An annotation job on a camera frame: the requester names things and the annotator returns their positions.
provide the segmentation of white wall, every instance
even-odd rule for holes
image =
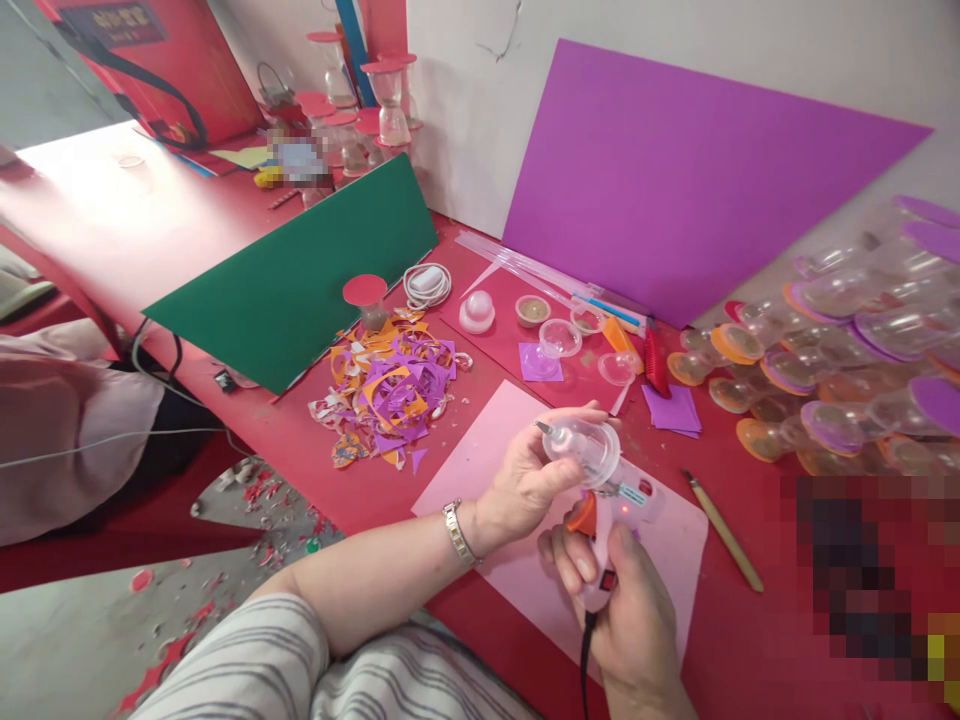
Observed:
[[[333,30],[339,15],[334,0],[209,0],[230,49],[257,99],[257,63],[273,66],[299,92],[324,91],[319,51],[307,33]],[[269,70],[264,81],[274,83]]]
[[[775,292],[793,255],[851,236],[890,195],[960,209],[957,0],[522,0],[495,62],[478,45],[503,50],[516,7],[408,0],[420,152],[437,181],[428,202],[478,229],[502,232],[558,37],[936,128],[733,297]],[[700,322],[721,319],[715,309]]]

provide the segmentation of small cup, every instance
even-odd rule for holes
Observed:
[[[581,335],[596,335],[607,324],[607,316],[592,305],[575,305],[570,310],[570,322]]]
[[[517,300],[517,322],[521,327],[534,328],[550,317],[550,303],[539,295],[524,295]]]

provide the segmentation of silver bracelet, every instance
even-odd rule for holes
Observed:
[[[480,567],[483,560],[477,558],[463,539],[463,533],[460,532],[460,521],[457,520],[457,508],[460,507],[460,498],[457,498],[449,505],[443,506],[443,519],[447,524],[447,532],[450,533],[450,540],[453,542],[453,548],[457,551],[460,559],[470,567]]]

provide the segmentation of blue pen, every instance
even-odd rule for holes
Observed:
[[[583,295],[577,295],[576,293],[574,293],[573,296],[578,300],[583,300],[586,303],[590,303],[594,307],[598,307],[601,310],[608,312],[615,317],[620,318],[624,322],[628,322],[631,325],[636,325],[637,327],[640,327],[640,319],[634,317],[633,315],[627,315],[625,312],[622,312],[620,310],[617,310],[616,308],[610,307],[606,303],[602,303],[599,300],[596,300],[594,298],[585,298]]]

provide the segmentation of forearm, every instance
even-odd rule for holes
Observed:
[[[498,546],[476,520],[476,503],[457,510],[477,557]],[[442,513],[368,530],[284,568],[251,598],[293,592],[316,611],[334,657],[405,622],[469,568],[460,559]]]

